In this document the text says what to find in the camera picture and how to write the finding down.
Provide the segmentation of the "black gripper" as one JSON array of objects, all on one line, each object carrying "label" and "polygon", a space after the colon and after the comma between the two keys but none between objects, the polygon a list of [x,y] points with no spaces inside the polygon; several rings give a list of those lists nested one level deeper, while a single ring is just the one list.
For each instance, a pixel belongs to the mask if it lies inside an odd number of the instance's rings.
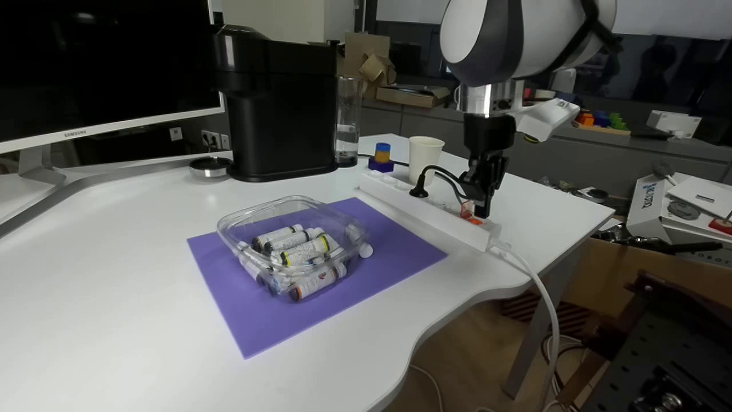
[{"label": "black gripper", "polygon": [[492,195],[505,174],[505,150],[516,145],[518,123],[508,115],[465,116],[465,146],[469,149],[469,169],[461,177],[468,195],[475,198],[475,215],[491,218]]}]

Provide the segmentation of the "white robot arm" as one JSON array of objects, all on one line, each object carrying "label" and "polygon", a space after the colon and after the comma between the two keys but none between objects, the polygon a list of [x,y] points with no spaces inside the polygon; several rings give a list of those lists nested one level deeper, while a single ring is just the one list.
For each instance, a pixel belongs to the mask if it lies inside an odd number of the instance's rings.
[{"label": "white robot arm", "polygon": [[547,142],[579,115],[579,105],[566,98],[525,108],[513,97],[500,108],[496,87],[583,65],[603,45],[616,47],[616,9],[616,0],[448,0],[440,47],[468,98],[469,166],[457,182],[476,218],[492,213],[516,138]]}]

